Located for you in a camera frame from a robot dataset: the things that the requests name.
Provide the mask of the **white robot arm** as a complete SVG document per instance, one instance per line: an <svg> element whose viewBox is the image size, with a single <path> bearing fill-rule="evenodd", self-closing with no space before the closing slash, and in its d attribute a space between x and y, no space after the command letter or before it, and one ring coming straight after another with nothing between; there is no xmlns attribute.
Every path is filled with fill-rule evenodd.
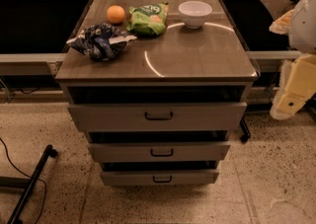
<svg viewBox="0 0 316 224"><path fill-rule="evenodd" d="M300 52L294 61L283 62L270 110L272 118L288 119L316 94L316 0L299 0L269 30L288 35L290 47Z"/></svg>

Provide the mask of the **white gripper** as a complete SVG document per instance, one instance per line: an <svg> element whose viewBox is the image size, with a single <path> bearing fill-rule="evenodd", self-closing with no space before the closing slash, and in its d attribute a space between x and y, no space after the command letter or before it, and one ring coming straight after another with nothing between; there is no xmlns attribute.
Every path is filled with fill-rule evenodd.
<svg viewBox="0 0 316 224"><path fill-rule="evenodd" d="M270 116L282 120L293 117L316 94L316 56L302 53L294 61L285 60L280 70L279 89Z"/></svg>

